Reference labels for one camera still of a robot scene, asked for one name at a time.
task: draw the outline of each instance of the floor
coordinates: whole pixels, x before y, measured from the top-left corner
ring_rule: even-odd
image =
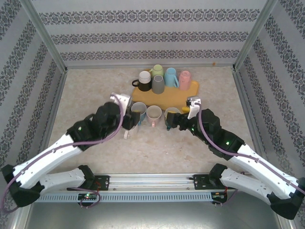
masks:
[[[270,206],[238,192],[223,208],[215,208],[209,202],[100,203],[88,210],[76,203],[34,203],[25,228],[281,229],[281,226]]]
[[[75,122],[82,120],[109,101],[112,92],[131,94],[143,69],[69,70],[51,134],[50,144],[59,139]],[[203,108],[210,108],[224,129],[234,132],[253,148],[243,109],[230,67],[177,68],[188,70],[200,84]],[[163,123],[152,128],[142,123],[137,136],[123,139],[123,130],[111,141],[92,146],[54,172],[88,165],[93,173],[198,173],[209,172],[216,163],[236,171],[241,168],[213,155],[208,147],[188,131],[166,131]]]

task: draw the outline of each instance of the pink mug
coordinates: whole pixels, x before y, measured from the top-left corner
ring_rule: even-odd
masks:
[[[182,71],[179,76],[179,89],[182,91],[187,91],[191,85],[191,74],[189,71]]]
[[[160,107],[153,105],[147,108],[146,115],[148,122],[152,127],[155,127],[161,119],[162,110]]]

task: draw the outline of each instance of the black mug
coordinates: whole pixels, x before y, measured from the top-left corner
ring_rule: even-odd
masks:
[[[138,87],[140,91],[147,92],[152,88],[151,75],[147,71],[140,72],[139,79],[132,82],[134,87]]]

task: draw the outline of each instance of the gray mug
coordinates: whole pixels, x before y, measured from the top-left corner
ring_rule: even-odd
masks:
[[[155,75],[152,81],[152,92],[155,94],[161,94],[164,92],[165,82],[163,76]]]

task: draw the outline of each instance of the yellow tray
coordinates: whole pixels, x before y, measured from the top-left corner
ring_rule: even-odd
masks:
[[[139,88],[135,88],[132,93],[132,100],[134,102],[142,102],[147,106],[156,105],[162,110],[169,107],[176,107],[182,112],[182,107],[186,106],[186,99],[189,96],[195,96],[198,93],[199,83],[191,81],[191,86],[187,91],[182,91],[179,88],[167,87],[162,94],[155,94],[152,90],[142,92]]]

